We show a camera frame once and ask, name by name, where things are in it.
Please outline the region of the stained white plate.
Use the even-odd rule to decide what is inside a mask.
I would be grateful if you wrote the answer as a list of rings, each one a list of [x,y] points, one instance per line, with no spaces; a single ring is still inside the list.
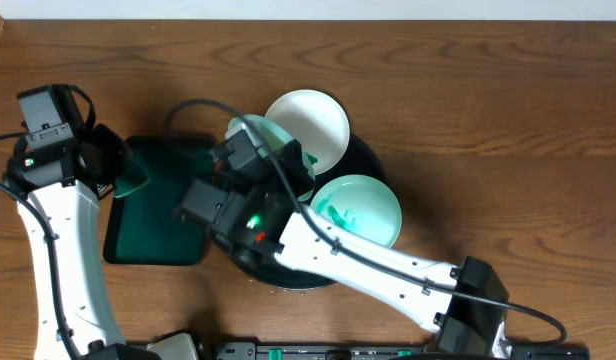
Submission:
[[[324,185],[310,207],[329,222],[391,248],[402,225],[397,197],[383,182],[366,175],[345,175]]]
[[[286,143],[291,142],[292,140],[296,140],[282,127],[280,127],[273,121],[266,119],[265,117],[253,114],[247,114],[244,115],[244,117],[249,120],[255,128],[257,128],[261,135],[263,135],[265,140],[271,146],[272,150],[280,150]],[[239,118],[233,118],[228,124],[228,130],[225,133],[225,139],[229,139],[239,130],[246,130],[248,135],[252,135],[250,129],[243,125],[242,121]],[[263,148],[259,148],[258,153],[263,157],[266,157],[268,155],[266,150]],[[308,175],[311,177],[311,179],[315,180],[315,171],[313,169],[312,162],[309,160],[308,154],[303,150],[302,163],[303,166],[307,169]],[[313,191],[314,185],[311,190],[301,194],[298,197],[298,200],[301,202],[309,200],[309,198],[313,195]]]
[[[326,93],[302,89],[284,94],[267,110],[273,121],[297,139],[316,160],[317,175],[333,168],[345,154],[351,135],[343,107]]]

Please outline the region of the green sponge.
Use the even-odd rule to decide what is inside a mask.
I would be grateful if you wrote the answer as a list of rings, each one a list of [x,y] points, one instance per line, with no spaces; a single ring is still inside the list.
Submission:
[[[123,198],[149,183],[149,177],[136,161],[128,164],[114,181],[114,197]]]

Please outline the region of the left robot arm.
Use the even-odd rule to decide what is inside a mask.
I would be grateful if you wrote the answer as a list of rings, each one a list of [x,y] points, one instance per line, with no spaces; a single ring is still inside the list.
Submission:
[[[43,126],[22,137],[4,183],[32,253],[37,359],[196,359],[191,335],[129,345],[115,320],[98,242],[99,188],[132,152],[105,125]]]

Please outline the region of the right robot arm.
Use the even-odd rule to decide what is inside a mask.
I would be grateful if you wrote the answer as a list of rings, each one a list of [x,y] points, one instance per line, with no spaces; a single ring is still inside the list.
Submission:
[[[511,356],[508,293],[489,264],[468,257],[456,267],[408,256],[330,223],[295,196],[314,183],[296,140],[274,148],[237,136],[210,155],[228,162],[236,184],[223,189],[195,180],[177,212],[205,227],[235,264],[351,287],[433,333],[442,353]]]

